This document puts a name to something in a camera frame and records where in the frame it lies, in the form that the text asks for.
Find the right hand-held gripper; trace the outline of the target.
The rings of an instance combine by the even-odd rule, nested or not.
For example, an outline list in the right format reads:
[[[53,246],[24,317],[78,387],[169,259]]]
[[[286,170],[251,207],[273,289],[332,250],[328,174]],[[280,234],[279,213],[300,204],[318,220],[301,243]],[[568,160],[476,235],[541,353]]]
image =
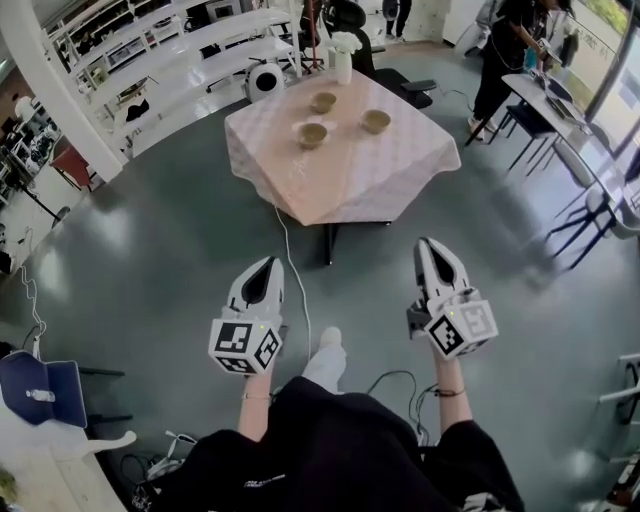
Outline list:
[[[444,244],[419,238],[414,265],[416,282],[426,300],[417,300],[407,309],[412,340],[425,338],[441,358],[457,358],[498,335],[489,302],[477,288],[468,288],[463,263]]]

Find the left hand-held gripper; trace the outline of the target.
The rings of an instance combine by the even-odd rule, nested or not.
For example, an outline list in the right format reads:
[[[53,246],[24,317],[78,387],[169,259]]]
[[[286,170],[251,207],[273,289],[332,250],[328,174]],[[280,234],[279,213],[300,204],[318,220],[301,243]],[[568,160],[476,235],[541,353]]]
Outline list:
[[[283,347],[280,335],[284,268],[269,256],[232,283],[227,305],[212,322],[208,355],[225,372],[264,375]]]

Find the person's left forearm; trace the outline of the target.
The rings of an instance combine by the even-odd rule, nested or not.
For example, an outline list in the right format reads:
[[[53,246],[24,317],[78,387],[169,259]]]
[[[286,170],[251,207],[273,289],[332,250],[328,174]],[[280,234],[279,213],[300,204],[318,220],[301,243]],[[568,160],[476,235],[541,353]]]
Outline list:
[[[268,428],[271,383],[272,371],[246,378],[238,431],[252,441],[260,441]]]

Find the person's right forearm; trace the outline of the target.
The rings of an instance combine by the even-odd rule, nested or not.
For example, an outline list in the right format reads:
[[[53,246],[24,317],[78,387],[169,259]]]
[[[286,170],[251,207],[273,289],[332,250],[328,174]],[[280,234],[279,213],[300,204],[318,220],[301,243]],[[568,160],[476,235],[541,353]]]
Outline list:
[[[453,425],[473,419],[469,399],[458,359],[445,360],[434,355],[439,399],[440,431],[444,434]]]

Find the person's black top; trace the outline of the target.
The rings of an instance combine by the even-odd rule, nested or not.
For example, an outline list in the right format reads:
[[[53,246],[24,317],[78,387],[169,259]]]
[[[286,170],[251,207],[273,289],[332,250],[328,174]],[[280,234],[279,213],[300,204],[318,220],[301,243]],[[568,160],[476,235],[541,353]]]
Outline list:
[[[376,399],[292,379],[264,436],[199,440],[149,512],[463,512],[487,499],[525,512],[493,439],[471,420],[422,447]]]

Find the grey seat chair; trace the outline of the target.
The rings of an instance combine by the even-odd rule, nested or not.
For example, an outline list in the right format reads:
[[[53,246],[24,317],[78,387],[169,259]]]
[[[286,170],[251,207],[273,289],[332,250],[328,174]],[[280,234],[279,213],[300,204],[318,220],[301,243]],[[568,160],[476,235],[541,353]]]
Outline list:
[[[508,166],[505,213],[524,224],[551,222],[567,215],[594,184],[586,163],[565,142],[542,142]]]
[[[582,207],[570,212],[567,220],[563,224],[549,231],[547,238],[569,228],[575,228],[573,234],[554,252],[553,257],[557,257],[591,227],[595,229],[595,234],[575,260],[566,268],[566,271],[575,269],[616,224],[617,218],[615,211],[616,203],[606,192],[592,189],[587,192]]]

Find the black office chair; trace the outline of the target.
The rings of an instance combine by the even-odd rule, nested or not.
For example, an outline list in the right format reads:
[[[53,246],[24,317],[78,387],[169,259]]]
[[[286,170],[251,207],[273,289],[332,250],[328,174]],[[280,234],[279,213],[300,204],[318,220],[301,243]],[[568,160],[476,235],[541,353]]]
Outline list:
[[[356,37],[361,43],[361,48],[350,56],[352,68],[355,71],[374,80],[418,110],[425,109],[433,103],[429,92],[437,86],[434,80],[410,82],[393,68],[374,66],[375,51],[363,29],[366,15],[353,0],[327,0],[322,10],[322,18],[331,37],[337,32],[346,32]]]

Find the black floor fan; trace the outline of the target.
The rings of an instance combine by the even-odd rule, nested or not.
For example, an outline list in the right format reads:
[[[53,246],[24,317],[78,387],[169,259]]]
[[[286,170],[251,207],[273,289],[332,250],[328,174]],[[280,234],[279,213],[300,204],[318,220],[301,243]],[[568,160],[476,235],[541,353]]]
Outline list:
[[[52,227],[55,227],[60,223],[63,218],[70,212],[70,208],[67,206],[62,207],[57,212],[51,210],[46,204],[44,204],[39,197],[32,192],[23,182],[18,182],[17,187],[20,191],[25,193],[39,208],[47,213],[52,219]]]

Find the white desk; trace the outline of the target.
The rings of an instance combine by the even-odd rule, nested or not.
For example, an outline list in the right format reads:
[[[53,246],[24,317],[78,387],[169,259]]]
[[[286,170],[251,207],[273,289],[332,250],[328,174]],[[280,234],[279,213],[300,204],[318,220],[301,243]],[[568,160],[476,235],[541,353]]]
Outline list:
[[[578,124],[563,118],[547,99],[546,92],[526,75],[506,75],[503,81],[522,100],[540,114],[555,130],[560,140],[586,167],[593,180],[612,201],[631,200],[632,192],[624,183],[624,173],[613,151],[605,144],[595,123]]]

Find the white round-window pet carrier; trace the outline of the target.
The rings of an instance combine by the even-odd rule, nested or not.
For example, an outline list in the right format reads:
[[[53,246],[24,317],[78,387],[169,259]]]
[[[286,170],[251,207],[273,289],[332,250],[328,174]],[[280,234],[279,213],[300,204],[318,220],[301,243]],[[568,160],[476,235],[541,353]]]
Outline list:
[[[284,74],[278,64],[260,61],[249,71],[246,96],[251,103],[258,102],[285,89]]]

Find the black white striped fabric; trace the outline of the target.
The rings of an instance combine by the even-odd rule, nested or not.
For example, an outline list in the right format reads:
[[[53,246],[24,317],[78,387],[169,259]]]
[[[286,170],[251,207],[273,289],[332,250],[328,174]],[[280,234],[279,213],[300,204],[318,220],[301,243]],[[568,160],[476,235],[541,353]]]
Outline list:
[[[485,492],[468,496],[460,512],[505,512],[505,509],[494,495]]]

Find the red chair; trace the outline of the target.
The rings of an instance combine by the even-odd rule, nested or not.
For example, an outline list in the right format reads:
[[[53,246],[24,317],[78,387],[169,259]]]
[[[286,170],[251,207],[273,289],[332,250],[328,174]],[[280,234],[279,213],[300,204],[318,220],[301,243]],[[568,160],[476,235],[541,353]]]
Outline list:
[[[89,192],[93,187],[88,162],[80,155],[69,140],[62,135],[53,145],[50,166],[72,187]]]

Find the blue cushioned chair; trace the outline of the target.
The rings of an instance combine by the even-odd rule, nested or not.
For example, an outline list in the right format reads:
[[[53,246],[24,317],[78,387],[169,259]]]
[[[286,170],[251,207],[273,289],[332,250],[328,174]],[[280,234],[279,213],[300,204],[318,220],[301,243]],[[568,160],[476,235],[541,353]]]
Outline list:
[[[126,422],[131,414],[105,415],[86,411],[82,378],[123,377],[120,370],[83,367],[75,361],[43,362],[31,353],[18,350],[0,359],[0,418],[16,418],[37,427],[53,421],[80,429],[100,424]],[[36,402],[27,390],[50,390],[54,403]]]

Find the white flower bouquet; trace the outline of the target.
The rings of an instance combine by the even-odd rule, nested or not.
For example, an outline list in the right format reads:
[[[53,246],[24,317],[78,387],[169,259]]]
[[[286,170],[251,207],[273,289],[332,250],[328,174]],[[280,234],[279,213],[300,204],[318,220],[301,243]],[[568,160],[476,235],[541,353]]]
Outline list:
[[[362,42],[351,32],[336,31],[334,32],[328,43],[329,47],[337,53],[354,54],[362,49]]]

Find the white shelving unit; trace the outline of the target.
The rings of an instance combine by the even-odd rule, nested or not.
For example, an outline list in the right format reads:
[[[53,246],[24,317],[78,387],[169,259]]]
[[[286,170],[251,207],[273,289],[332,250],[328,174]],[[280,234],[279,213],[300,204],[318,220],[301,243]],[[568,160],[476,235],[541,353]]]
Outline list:
[[[301,74],[294,0],[97,0],[44,32],[82,113],[132,158],[233,103],[260,61]],[[143,99],[149,110],[126,123]]]

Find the red coat stand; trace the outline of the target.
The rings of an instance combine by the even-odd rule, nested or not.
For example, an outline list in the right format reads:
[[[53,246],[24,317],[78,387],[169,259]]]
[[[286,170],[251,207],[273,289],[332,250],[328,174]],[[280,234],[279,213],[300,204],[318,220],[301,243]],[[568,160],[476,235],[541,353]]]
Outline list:
[[[302,5],[298,33],[301,65],[307,74],[311,74],[324,64],[323,59],[317,56],[317,47],[321,42],[317,25],[323,0],[302,0]]]

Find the black frame chair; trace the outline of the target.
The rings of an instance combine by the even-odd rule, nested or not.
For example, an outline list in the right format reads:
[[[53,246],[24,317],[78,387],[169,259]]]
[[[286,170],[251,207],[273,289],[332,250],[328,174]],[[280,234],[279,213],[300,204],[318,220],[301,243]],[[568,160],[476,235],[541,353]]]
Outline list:
[[[508,170],[512,170],[527,153],[532,144],[538,142],[539,145],[537,149],[527,160],[527,164],[529,164],[540,153],[544,145],[547,143],[547,140],[556,133],[556,130],[549,121],[547,121],[528,103],[521,101],[517,105],[510,105],[506,107],[506,114],[502,118],[496,130],[492,132],[489,143],[492,143],[496,135],[510,123],[512,123],[513,126],[507,134],[507,137],[512,135],[516,127],[520,127],[529,136],[529,141],[513,160]]]

